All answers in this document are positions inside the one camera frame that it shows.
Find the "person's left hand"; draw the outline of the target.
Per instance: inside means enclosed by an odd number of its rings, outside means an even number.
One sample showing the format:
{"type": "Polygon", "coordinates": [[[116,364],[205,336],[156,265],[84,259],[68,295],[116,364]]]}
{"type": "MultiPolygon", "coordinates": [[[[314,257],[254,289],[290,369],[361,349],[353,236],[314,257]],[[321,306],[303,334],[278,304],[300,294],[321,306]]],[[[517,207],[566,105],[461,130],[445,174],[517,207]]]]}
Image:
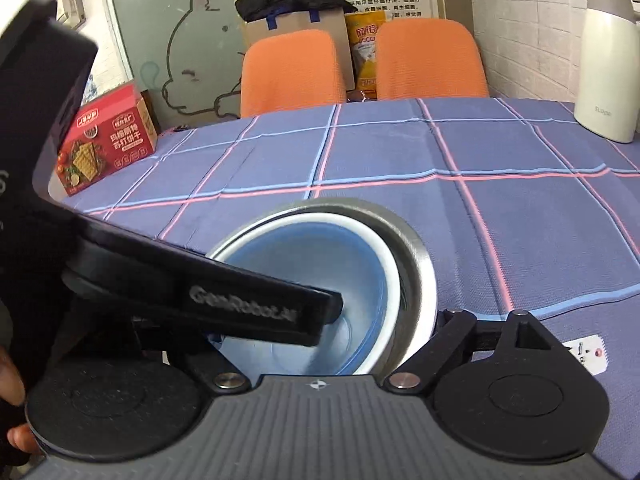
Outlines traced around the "person's left hand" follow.
{"type": "Polygon", "coordinates": [[[24,422],[26,390],[21,374],[8,350],[1,347],[1,441],[12,450],[40,455],[41,450],[32,430],[24,422]]]}

